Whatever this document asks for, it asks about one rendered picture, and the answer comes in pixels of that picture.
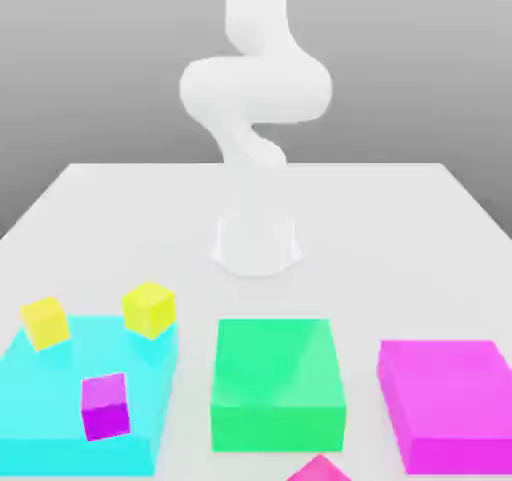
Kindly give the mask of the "small yellow cube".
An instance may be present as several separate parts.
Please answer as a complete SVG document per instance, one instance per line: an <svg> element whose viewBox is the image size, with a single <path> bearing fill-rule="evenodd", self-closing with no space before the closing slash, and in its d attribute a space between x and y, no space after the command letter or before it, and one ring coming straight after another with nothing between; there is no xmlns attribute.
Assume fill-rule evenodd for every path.
<svg viewBox="0 0 512 481"><path fill-rule="evenodd" d="M129 291L121 303L125 328L149 340L157 339L176 321L175 293L153 282Z"/></svg>
<svg viewBox="0 0 512 481"><path fill-rule="evenodd" d="M45 297L20 309L25 333L36 352L70 339L67 317L61 304Z"/></svg>

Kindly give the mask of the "small purple cube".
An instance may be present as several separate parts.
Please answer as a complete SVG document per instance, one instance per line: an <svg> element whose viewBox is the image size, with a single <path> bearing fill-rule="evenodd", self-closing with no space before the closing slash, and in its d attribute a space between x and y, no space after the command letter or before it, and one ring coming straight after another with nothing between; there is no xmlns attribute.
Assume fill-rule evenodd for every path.
<svg viewBox="0 0 512 481"><path fill-rule="evenodd" d="M125 374L83 379L81 416L88 441L129 434L131 423Z"/></svg>

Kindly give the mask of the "small pink cube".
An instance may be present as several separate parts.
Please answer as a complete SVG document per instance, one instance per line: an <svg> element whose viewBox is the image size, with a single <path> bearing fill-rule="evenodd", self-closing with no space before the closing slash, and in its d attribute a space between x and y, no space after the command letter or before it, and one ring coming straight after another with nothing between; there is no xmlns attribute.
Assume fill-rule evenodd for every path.
<svg viewBox="0 0 512 481"><path fill-rule="evenodd" d="M351 481L351 479L327 457L318 454L286 481Z"/></svg>

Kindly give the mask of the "large green box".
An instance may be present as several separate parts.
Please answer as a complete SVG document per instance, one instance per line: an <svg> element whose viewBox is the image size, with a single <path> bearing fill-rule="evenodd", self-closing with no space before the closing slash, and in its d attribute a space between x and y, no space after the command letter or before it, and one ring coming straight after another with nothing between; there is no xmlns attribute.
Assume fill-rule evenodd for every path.
<svg viewBox="0 0 512 481"><path fill-rule="evenodd" d="M347 406L326 319L222 319L210 399L216 452L339 452Z"/></svg>

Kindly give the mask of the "large magenta box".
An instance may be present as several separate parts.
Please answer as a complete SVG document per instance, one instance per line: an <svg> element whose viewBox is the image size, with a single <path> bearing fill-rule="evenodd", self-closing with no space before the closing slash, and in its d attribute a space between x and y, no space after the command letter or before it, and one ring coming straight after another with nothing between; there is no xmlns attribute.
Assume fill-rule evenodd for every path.
<svg viewBox="0 0 512 481"><path fill-rule="evenodd" d="M411 475L512 474L512 368L490 340L384 340L377 377Z"/></svg>

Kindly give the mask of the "large cyan box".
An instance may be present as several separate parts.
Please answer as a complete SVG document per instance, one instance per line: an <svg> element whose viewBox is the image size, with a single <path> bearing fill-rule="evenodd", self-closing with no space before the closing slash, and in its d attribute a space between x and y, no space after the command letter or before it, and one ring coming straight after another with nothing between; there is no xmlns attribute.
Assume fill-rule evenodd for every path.
<svg viewBox="0 0 512 481"><path fill-rule="evenodd" d="M0 476L152 476L178 358L178 329L155 340L120 316L71 316L70 340L37 352L19 331L0 358ZM123 373L130 433L89 441L85 378Z"/></svg>

